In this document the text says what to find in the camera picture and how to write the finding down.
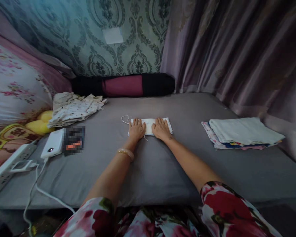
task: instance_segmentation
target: floral dress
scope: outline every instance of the floral dress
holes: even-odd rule
[[[201,200],[200,221],[177,206],[126,208],[122,218],[116,219],[112,202],[96,197],[86,202],[55,237],[281,236],[253,205],[223,183],[207,182],[201,189]]]

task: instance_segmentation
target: power bank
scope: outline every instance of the power bank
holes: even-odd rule
[[[63,129],[51,132],[43,149],[41,158],[45,159],[62,153]]]

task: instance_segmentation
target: gray bed sheet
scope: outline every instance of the gray bed sheet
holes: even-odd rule
[[[109,98],[104,110],[85,125],[83,152],[48,162],[39,186],[72,207],[79,207],[96,179],[127,139],[130,118],[169,117],[175,138],[203,159],[236,192],[252,203],[296,198],[296,163],[277,147],[260,150],[215,150],[201,122],[236,118],[214,96],[174,94],[159,98]],[[196,188],[167,146],[153,136],[135,150],[120,194],[120,206],[199,203]],[[40,160],[46,137],[30,157]],[[0,209],[24,209],[34,171],[16,174],[0,192]],[[59,208],[56,201],[36,192],[31,209]]]

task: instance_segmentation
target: light switch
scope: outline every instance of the light switch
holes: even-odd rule
[[[120,27],[102,30],[106,44],[123,43],[123,36]]]

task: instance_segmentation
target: extension cord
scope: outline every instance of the extension cord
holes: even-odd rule
[[[13,176],[11,168],[19,161],[24,161],[36,150],[34,144],[23,144],[0,166],[0,191]]]

